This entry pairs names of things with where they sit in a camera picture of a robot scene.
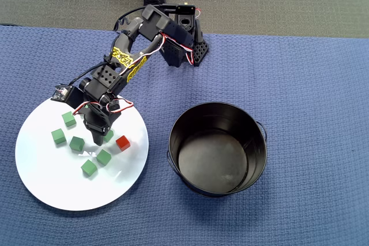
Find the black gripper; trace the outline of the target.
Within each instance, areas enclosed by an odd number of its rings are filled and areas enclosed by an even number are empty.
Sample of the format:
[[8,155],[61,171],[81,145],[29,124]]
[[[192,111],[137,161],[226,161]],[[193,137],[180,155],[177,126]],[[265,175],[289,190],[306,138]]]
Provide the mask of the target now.
[[108,108],[106,108],[107,104],[93,104],[90,99],[84,99],[84,101],[88,102],[86,104],[88,107],[83,108],[82,111],[84,125],[91,132],[93,142],[101,146],[104,141],[104,133],[108,132],[113,122],[121,115],[120,112],[113,113],[120,108],[119,100],[113,99]]

